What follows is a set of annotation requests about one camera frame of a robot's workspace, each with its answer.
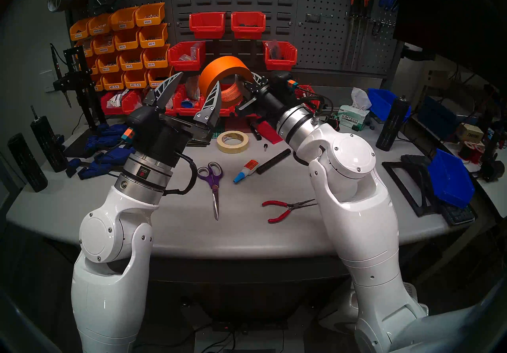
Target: red tool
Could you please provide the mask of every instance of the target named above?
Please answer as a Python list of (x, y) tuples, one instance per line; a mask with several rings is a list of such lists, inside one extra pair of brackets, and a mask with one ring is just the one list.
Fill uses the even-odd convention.
[(287, 217), (287, 215), (289, 215), (291, 213), (292, 210), (297, 210), (298, 208), (303, 208), (303, 207), (309, 207), (311, 205), (317, 205), (317, 203), (307, 204), (308, 202), (311, 202), (313, 200), (315, 200), (315, 199), (301, 201), (299, 203), (294, 203), (294, 204), (285, 203), (283, 201), (278, 201), (278, 200), (268, 200), (268, 201), (265, 201), (264, 203), (262, 203), (262, 206), (265, 207), (267, 205), (279, 205), (281, 207), (288, 208), (288, 210), (285, 211), (278, 218), (268, 219), (268, 223), (278, 223), (278, 222), (284, 220)]

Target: black cylinder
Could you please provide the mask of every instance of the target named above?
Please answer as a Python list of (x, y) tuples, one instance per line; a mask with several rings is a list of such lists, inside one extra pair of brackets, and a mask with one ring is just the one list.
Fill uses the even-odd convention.
[(65, 170), (67, 168), (67, 158), (56, 142), (56, 136), (51, 125), (49, 125), (47, 117), (37, 118), (35, 116), (30, 127), (53, 170), (56, 173)]
[(392, 102), (389, 116), (382, 128), (377, 144), (375, 144), (378, 149), (382, 151), (389, 151), (391, 149), (409, 107), (410, 103), (405, 99), (405, 96), (398, 97)]
[(12, 136), (7, 142), (7, 146), (11, 150), (12, 156), (21, 172), (35, 192), (40, 192), (48, 186), (48, 179), (37, 164), (21, 133)]

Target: workbench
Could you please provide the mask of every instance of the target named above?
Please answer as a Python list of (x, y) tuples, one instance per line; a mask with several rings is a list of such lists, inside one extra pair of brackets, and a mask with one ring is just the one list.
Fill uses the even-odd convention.
[[(81, 127), (67, 144), (85, 129)], [(398, 217), (400, 245), (456, 229), (449, 227), (439, 214), (416, 216), (381, 163), (399, 161), (404, 154), (422, 154), (415, 145), (405, 141), (395, 141), (389, 152), (376, 149), (375, 142), (381, 129), (382, 125), (376, 124), (374, 130), (366, 127), (361, 132), (354, 132), (342, 127), (341, 131), (360, 135), (374, 148), (377, 172), (389, 190)], [(272, 145), (265, 139), (256, 141), (253, 135), (248, 136), (250, 146), (240, 154), (220, 152), (216, 140), (206, 148), (185, 149), (184, 153), (194, 159), (197, 167), (216, 161), (224, 170), (219, 189), (219, 221), (213, 217), (212, 192), (203, 180), (197, 179), (192, 191), (184, 196), (163, 197), (160, 208), (151, 218), (154, 256), (272, 259), (336, 254), (318, 207), (295, 210), (284, 221), (271, 225), (267, 220), (285, 209), (261, 206), (266, 200), (292, 203), (314, 198), (307, 166), (289, 156), (262, 175), (255, 173), (238, 184), (233, 183), (233, 178), (250, 159), (264, 163), (288, 148), (285, 142)], [(267, 151), (264, 151), (264, 143), (269, 144)], [(7, 220), (43, 236), (77, 245), (83, 217), (104, 203), (116, 178), (103, 175), (81, 181), (77, 174), (68, 178), (65, 172), (53, 172), (47, 162), (42, 169), (48, 178), (47, 188), (34, 193), (30, 185), (26, 185), (9, 210)], [(418, 189), (409, 176), (402, 169), (397, 173), (413, 197), (418, 199)], [(168, 188), (186, 187), (190, 176), (188, 163), (180, 160), (173, 169)]]

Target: tape roll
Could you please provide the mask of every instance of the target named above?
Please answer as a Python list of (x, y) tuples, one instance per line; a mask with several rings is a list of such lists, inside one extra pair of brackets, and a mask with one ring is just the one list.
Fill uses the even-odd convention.
[[(210, 62), (202, 71), (199, 77), (199, 89), (204, 94), (204, 98), (208, 97), (217, 81), (231, 75), (243, 76), (247, 81), (253, 83), (254, 76), (248, 70), (245, 64), (236, 57), (224, 56)], [(237, 104), (243, 95), (238, 87), (233, 84), (230, 88), (222, 90), (222, 107), (231, 107)]]
[[(238, 139), (241, 143), (236, 145), (225, 144), (225, 141), (231, 138)], [(216, 138), (216, 146), (223, 153), (239, 154), (248, 148), (248, 136), (246, 133), (238, 132), (237, 130), (229, 130)]]

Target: blue plastic tray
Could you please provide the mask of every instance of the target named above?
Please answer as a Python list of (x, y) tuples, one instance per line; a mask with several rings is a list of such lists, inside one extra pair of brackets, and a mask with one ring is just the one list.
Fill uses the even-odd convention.
[[(389, 116), (389, 112), (391, 111), (392, 102), (396, 99), (396, 95), (388, 90), (368, 88), (368, 98), (372, 103), (370, 111), (373, 111), (373, 113), (375, 113), (375, 115), (382, 121), (386, 121)], [(407, 111), (407, 115), (405, 115), (403, 122), (409, 118), (411, 110), (412, 108), (409, 106), (409, 110)]]
[(460, 208), (470, 203), (475, 188), (461, 159), (437, 149), (428, 171), (435, 196)]

